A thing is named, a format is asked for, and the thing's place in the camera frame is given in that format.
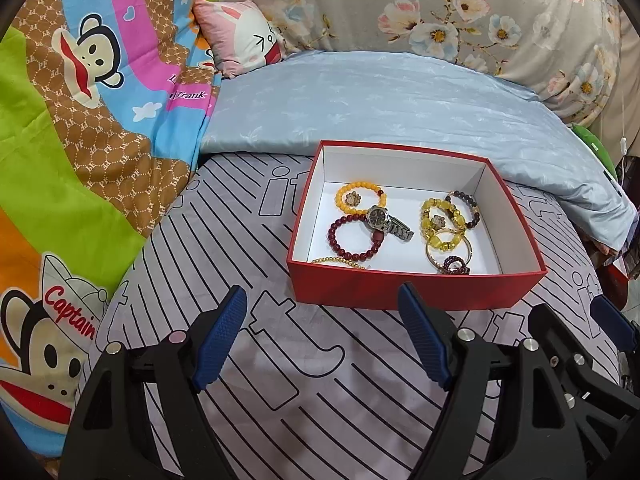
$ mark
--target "blue gripper pad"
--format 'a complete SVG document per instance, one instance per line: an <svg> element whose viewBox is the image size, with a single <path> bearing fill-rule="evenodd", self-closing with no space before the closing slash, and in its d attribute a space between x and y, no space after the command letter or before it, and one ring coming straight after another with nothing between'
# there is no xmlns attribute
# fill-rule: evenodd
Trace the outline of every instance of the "blue gripper pad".
<svg viewBox="0 0 640 480"><path fill-rule="evenodd" d="M246 292L243 288L238 286L225 300L218 307L223 311L198 349L196 371L191 378L197 392L219 377L246 316Z"/></svg>
<svg viewBox="0 0 640 480"><path fill-rule="evenodd" d="M407 284L398 290L398 312L427 376L443 390L448 390L453 377L449 371L447 347L422 310L420 299Z"/></svg>
<svg viewBox="0 0 640 480"><path fill-rule="evenodd" d="M638 329L607 298L602 295L593 298L590 314L618 351L633 352L638 348Z"/></svg>

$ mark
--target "pink pillow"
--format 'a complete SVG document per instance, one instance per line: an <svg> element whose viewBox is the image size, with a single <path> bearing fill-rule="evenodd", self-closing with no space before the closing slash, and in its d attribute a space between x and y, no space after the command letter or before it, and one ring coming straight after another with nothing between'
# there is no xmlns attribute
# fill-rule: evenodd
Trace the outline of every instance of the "pink pillow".
<svg viewBox="0 0 640 480"><path fill-rule="evenodd" d="M235 77L284 59L282 38L251 0L195 0L193 13L213 50L216 65Z"/></svg>

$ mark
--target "orange fabric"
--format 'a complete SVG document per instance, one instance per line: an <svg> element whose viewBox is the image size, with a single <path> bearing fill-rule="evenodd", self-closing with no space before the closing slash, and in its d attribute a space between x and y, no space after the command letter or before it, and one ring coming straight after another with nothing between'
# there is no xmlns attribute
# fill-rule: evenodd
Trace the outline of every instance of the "orange fabric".
<svg viewBox="0 0 640 480"><path fill-rule="evenodd" d="M40 294L40 254L9 220L0 208L0 296L8 288L20 288L30 298ZM18 365L14 352L4 336L0 336L0 358L12 366Z"/></svg>

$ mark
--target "bracelet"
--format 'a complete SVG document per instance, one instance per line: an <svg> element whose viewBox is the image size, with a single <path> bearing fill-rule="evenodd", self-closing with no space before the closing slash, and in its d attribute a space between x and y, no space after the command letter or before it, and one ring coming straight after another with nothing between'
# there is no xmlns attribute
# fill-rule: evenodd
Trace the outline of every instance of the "bracelet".
<svg viewBox="0 0 640 480"><path fill-rule="evenodd" d="M474 227L476 227L480 222L480 210L478 209L478 204L476 203L474 198L471 195L462 193L461 191L449 191L449 193L447 193L447 196L445 197L444 200L449 202L451 205L453 205L451 203L452 196L455 196L456 198L459 198L460 200L463 200L464 202L466 202L466 204L469 206L469 209L471 209L471 214L474 216L471 222L465 223L463 229L464 228L473 229ZM449 215L449 218L453 219L453 215L454 215L453 209L450 210L447 214Z"/></svg>
<svg viewBox="0 0 640 480"><path fill-rule="evenodd" d="M329 239L329 245L331 245L331 248L334 250L334 253L337 253L338 256L340 256L341 258L344 258L347 261L353 260L354 262L357 262L357 261L363 262L365 260L368 260L369 258L372 258L373 255L378 252L380 245L382 245L382 241L385 239L385 234L382 231L377 231L377 230L373 231L373 234L371 235L371 240L373 241L373 244L371 245L371 248L366 253L360 253L360 254L348 253L342 247L340 247L340 244L335 239L335 230L341 225L346 224L347 222L353 222L353 221L366 222L367 216L364 213L362 213L362 214L342 216L338 218L329 227L327 238Z"/></svg>
<svg viewBox="0 0 640 480"><path fill-rule="evenodd" d="M323 264L324 262L339 262L341 264L347 264L354 269L365 269L365 267L352 262L351 260L345 260L344 258L316 258L315 260L311 260L312 264Z"/></svg>
<svg viewBox="0 0 640 480"><path fill-rule="evenodd" d="M466 245L466 249L468 251L468 257L466 258L466 262L465 262L459 256L449 256L446 260L444 260L444 263L441 265L436 260L433 259L433 256L431 256L431 254L429 253L429 244L427 244L425 247L425 252L427 253L427 258L429 259L429 261L443 274L469 274L470 269L467 266L471 261L471 254L472 254L471 243L469 242L469 240L466 239L465 235L460 234L458 231L454 231L453 229L447 229L447 228L439 229L436 232L436 235L439 235L440 233L452 233L454 236L460 235L460 237L462 238L462 241ZM459 263L460 266L455 269L452 269L451 264L456 262Z"/></svg>
<svg viewBox="0 0 640 480"><path fill-rule="evenodd" d="M347 184L346 186L342 186L338 192L335 194L335 205L338 206L344 213L347 215L362 215L368 211L368 209L356 209L356 206L360 203L362 197L357 194L355 191L351 191L352 189L356 189L357 187L363 187L365 189L370 189L375 191L378 196L378 206L384 207L386 206L386 194L379 186L372 184L370 182L353 182L352 184Z"/></svg>
<svg viewBox="0 0 640 480"><path fill-rule="evenodd" d="M449 242L443 242L438 238L436 231L438 229L444 229L446 224L443 216L435 215L433 218L430 218L430 209L432 207L437 207L441 211L449 212L453 216L454 224L459 228ZM462 241L463 235L465 234L465 219L462 218L457 208L448 201L440 200L439 198L425 200L422 204L420 217L422 218L422 220L420 220L420 232L424 239L427 240L427 245L435 249L440 249L441 251L452 251Z"/></svg>

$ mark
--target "watch face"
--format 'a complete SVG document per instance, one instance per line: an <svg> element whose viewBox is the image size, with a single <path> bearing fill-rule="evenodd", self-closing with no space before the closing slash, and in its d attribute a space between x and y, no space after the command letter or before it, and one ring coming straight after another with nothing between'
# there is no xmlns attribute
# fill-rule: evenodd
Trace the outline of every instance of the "watch face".
<svg viewBox="0 0 640 480"><path fill-rule="evenodd" d="M367 221L371 227L380 229L385 224L387 216L384 208L373 206L367 213Z"/></svg>

